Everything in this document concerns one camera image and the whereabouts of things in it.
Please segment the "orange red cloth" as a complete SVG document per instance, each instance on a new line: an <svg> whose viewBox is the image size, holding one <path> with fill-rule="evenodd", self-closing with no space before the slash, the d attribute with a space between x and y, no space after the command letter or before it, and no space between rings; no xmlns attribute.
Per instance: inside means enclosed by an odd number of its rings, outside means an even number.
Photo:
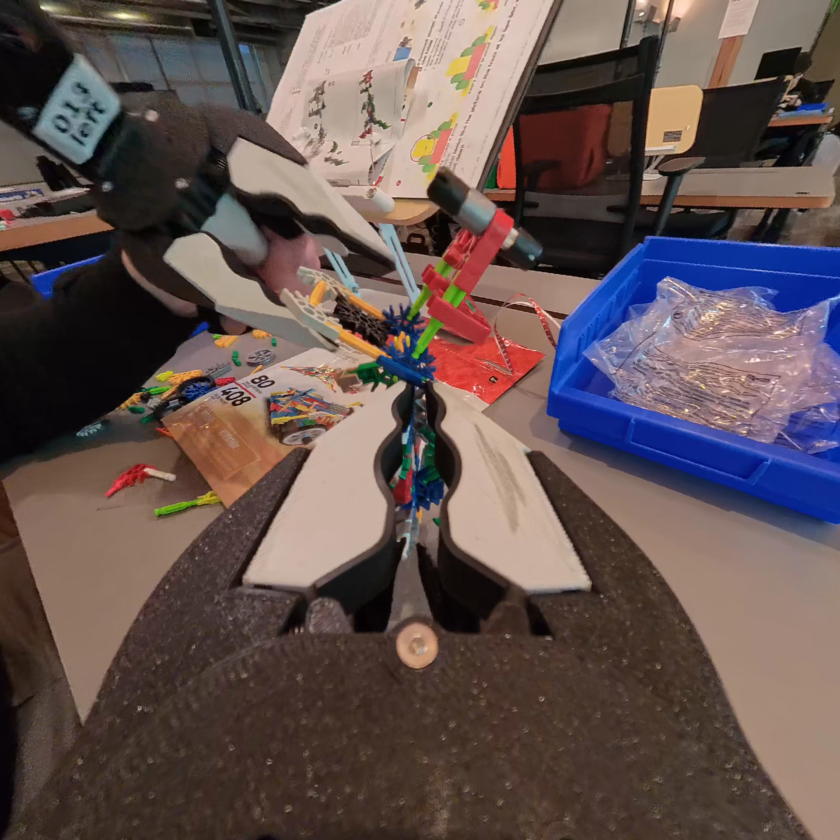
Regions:
<svg viewBox="0 0 840 840"><path fill-rule="evenodd" d="M501 148L498 188L516 187L517 154L528 172L541 162L553 164L539 175L534 192L562 194L592 183L606 168L612 112L611 105L597 104L520 117L519 134L511 129Z"/></svg>

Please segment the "long grey desk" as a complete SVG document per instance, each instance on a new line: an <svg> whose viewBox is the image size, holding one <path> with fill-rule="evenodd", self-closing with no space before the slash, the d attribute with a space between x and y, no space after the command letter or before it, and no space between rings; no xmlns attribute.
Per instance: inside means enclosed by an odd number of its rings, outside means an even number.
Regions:
<svg viewBox="0 0 840 840"><path fill-rule="evenodd" d="M618 195L627 180L596 182L570 194ZM642 184L640 203L658 205L667 179L658 175ZM485 189L491 201L512 203L515 190ZM695 169L688 172L675 200L676 207L738 209L824 209L835 200L834 173L830 166L739 167Z"/></svg>

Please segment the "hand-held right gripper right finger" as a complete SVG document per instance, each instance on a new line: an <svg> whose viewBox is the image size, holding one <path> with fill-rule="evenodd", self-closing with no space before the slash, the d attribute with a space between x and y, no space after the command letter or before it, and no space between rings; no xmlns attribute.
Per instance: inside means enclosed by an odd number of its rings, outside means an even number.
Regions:
<svg viewBox="0 0 840 840"><path fill-rule="evenodd" d="M588 592L592 581L532 465L531 450L446 384L427 388L440 504L441 576L469 568L525 595Z"/></svg>

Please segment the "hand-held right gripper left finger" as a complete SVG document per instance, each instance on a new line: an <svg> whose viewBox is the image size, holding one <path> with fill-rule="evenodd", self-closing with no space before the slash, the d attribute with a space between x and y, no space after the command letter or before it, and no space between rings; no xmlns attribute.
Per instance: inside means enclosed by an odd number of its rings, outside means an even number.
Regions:
<svg viewBox="0 0 840 840"><path fill-rule="evenodd" d="M414 387L378 392L309 450L243 584L292 593L382 593L396 567L390 481Z"/></svg>

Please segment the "white paper sign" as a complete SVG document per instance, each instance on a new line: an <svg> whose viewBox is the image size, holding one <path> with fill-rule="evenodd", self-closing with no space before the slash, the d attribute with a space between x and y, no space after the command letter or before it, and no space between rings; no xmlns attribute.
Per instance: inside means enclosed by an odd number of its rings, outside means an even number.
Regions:
<svg viewBox="0 0 840 840"><path fill-rule="evenodd" d="M724 40L745 36L752 26L759 4L759 0L728 1L726 12L718 32L718 38Z"/></svg>

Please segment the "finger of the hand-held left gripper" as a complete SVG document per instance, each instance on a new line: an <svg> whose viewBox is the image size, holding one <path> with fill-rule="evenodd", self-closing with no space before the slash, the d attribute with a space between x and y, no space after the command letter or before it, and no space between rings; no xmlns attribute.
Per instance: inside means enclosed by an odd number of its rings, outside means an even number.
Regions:
<svg viewBox="0 0 840 840"><path fill-rule="evenodd" d="M227 153L232 194L262 224L292 223L336 255L356 255L389 272L391 249L371 223L307 164L237 138Z"/></svg>
<svg viewBox="0 0 840 840"><path fill-rule="evenodd" d="M221 318L307 349L324 348L257 274L256 268L268 255L265 230L239 202L224 194L197 233L173 242L164 262L202 292ZM306 234L294 224L291 232L292 238Z"/></svg>

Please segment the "person's left hand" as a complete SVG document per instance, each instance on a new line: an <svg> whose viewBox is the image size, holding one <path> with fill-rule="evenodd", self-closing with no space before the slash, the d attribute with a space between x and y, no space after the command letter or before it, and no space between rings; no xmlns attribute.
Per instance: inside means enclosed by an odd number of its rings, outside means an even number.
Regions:
<svg viewBox="0 0 840 840"><path fill-rule="evenodd" d="M319 245L308 234L292 239L283 238L267 229L264 236L268 244L268 255L256 268L259 277L278 296L285 289L297 291L308 297L309 287L298 278L298 270L306 267L320 270Z"/></svg>

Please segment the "colourful construction toy model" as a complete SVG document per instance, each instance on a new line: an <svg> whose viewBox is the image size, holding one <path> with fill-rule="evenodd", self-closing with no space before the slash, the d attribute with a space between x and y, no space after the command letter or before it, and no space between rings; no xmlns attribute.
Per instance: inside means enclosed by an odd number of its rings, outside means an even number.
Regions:
<svg viewBox="0 0 840 840"><path fill-rule="evenodd" d="M517 268L537 265L541 245L514 219L453 172L439 171L428 188L429 199L459 226L444 253L422 274L419 297L408 306L383 310L390 327L386 355L359 365L353 374L364 384L415 386L413 418L403 433L402 463L392 478L395 504L418 526L424 511L436 509L445 483L435 463L436 436L427 415L427 388L444 384L434 376L432 343L480 345L491 324L473 298L479 280L503 257Z"/></svg>

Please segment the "red white tear strip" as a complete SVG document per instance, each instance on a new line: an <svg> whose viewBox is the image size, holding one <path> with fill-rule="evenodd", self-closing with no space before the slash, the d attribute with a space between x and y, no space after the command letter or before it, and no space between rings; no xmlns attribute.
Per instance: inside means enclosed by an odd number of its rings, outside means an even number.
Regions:
<svg viewBox="0 0 840 840"><path fill-rule="evenodd" d="M501 369L504 370L508 375L513 375L516 372L516 370L514 364L511 362L506 340L501 336L499 332L498 321L500 315L505 310L508 310L514 307L515 305L522 305L523 307L533 311L533 313L539 319L543 333L545 334L547 340L554 349L557 348L557 341L561 329L561 322L554 316L550 315L543 307L539 305L539 303L537 303L533 298L526 295L525 293L517 292L514 295L512 295L509 299L507 299L498 309L493 319L491 326L491 334L493 339L495 340L497 350L503 362Z"/></svg>

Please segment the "open instruction booklet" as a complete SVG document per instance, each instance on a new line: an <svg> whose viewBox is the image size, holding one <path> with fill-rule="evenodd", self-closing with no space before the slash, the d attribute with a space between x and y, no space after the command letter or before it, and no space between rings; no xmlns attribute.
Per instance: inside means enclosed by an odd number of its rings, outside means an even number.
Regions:
<svg viewBox="0 0 840 840"><path fill-rule="evenodd" d="M312 72L278 87L268 122L332 185L378 186L403 136L418 71L404 58Z"/></svg>

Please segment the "blue storage bin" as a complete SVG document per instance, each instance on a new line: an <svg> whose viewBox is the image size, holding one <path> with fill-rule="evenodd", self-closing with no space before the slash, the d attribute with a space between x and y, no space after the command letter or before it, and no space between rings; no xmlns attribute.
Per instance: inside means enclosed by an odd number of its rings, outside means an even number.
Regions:
<svg viewBox="0 0 840 840"><path fill-rule="evenodd" d="M769 287L785 312L838 294L838 248L647 238L562 321L547 414L565 432L838 523L838 455L796 454L608 396L606 376L585 351L623 323L632 305L651 302L665 277L714 291Z"/></svg>

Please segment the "white instruction sheet board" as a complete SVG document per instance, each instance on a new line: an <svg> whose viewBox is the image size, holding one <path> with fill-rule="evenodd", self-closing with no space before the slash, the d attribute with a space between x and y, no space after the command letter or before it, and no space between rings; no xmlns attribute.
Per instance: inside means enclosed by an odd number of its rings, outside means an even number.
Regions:
<svg viewBox="0 0 840 840"><path fill-rule="evenodd" d="M419 71L406 126L375 186L394 199L425 198L440 167L482 186L559 8L551 1L334 3L305 17L272 102L278 87L312 72L412 58Z"/></svg>

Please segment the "black snowflake connector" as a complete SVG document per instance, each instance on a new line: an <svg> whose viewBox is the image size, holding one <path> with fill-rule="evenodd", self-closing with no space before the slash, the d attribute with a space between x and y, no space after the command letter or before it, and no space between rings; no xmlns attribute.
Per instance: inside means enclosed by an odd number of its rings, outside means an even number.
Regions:
<svg viewBox="0 0 840 840"><path fill-rule="evenodd" d="M386 320L371 315L341 294L335 298L332 316L346 331L380 349L386 346L391 335Z"/></svg>

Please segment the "grey fan connector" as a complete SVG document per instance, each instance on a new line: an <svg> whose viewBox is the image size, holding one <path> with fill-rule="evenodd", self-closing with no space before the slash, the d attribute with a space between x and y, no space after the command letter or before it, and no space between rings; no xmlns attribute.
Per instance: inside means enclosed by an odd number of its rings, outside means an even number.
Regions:
<svg viewBox="0 0 840 840"><path fill-rule="evenodd" d="M343 327L339 320L323 308L323 303L335 301L339 295L344 294L344 285L319 269L307 267L298 269L297 280L306 287L308 293L284 289L280 293L281 303L314 336L317 343L332 352L336 351L340 346Z"/></svg>

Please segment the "lime green rod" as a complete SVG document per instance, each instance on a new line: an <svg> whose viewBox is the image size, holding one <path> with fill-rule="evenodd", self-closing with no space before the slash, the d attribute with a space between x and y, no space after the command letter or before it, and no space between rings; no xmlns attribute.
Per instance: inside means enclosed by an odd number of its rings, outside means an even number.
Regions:
<svg viewBox="0 0 840 840"><path fill-rule="evenodd" d="M191 509L210 507L221 503L222 501L217 495L217 493L210 490L207 493L201 495L200 497L194 498L192 500L182 500L169 505L158 507L154 509L154 516L156 518L165 518Z"/></svg>

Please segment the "clear plastic bag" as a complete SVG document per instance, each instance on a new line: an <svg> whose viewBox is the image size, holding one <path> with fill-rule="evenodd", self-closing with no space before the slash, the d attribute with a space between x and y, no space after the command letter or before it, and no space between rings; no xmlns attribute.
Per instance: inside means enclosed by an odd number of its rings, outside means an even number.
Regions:
<svg viewBox="0 0 840 840"><path fill-rule="evenodd" d="M612 399L826 459L839 446L839 359L826 342L838 297L780 311L777 293L667 276L584 356Z"/></svg>

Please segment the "tan back office chair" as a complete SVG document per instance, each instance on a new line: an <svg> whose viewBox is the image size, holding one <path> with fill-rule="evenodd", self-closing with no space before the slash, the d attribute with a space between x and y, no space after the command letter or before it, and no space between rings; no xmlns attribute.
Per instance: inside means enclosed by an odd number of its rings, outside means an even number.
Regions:
<svg viewBox="0 0 840 840"><path fill-rule="evenodd" d="M678 155L678 152L688 152L697 139L703 93L693 85L651 91L644 147L644 180L652 182L665 178L654 219L654 236L664 232L686 174L706 161L702 156Z"/></svg>

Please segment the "printed toy packaging bag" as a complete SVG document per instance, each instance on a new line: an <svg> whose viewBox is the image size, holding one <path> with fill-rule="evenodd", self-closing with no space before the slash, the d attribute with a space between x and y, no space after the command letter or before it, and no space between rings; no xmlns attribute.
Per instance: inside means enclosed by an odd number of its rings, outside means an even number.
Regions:
<svg viewBox="0 0 840 840"><path fill-rule="evenodd" d="M487 409L530 373L544 354L504 339L506 372L494 338L480 345L432 343L434 376ZM350 350L310 350L218 387L167 416L163 424L207 484L231 505L296 448L319 438L384 386L350 379L345 371L372 359Z"/></svg>

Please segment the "black mesh office chair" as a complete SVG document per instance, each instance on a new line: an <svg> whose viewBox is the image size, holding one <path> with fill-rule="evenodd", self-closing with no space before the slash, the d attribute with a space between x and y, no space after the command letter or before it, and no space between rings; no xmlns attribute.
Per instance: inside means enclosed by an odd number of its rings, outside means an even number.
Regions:
<svg viewBox="0 0 840 840"><path fill-rule="evenodd" d="M599 279L638 243L648 104L657 52L657 38L647 37L633 47L536 69L512 124L515 134L519 134L516 123L522 116L609 104L612 119L606 166L590 184L628 181L618 195L534 192L531 188L539 175L553 164L541 162L527 171L516 155L513 216L517 226L541 244L541 270Z"/></svg>

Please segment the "black rubber tire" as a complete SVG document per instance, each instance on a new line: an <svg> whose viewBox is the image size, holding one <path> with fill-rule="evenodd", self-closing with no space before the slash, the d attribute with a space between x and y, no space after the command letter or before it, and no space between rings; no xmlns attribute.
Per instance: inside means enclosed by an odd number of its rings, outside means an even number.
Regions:
<svg viewBox="0 0 840 840"><path fill-rule="evenodd" d="M212 379L215 382L215 385L216 385L215 388L217 388L217 381L213 377L206 376L206 375L204 375L203 377L207 377L209 379ZM160 402L158 403L156 408L154 408L152 410L152 416L154 417L154 419L157 422L163 421L164 417L166 417L166 416L168 416L168 415L170 415L174 412L177 412L180 409L184 408L185 406L188 406L189 404L195 402L194 401L194 402L185 403L183 401L183 399L181 399L178 395L178 389L179 389L178 387L179 387L179 385L175 386L174 389L172 389L170 392L161 395Z"/></svg>

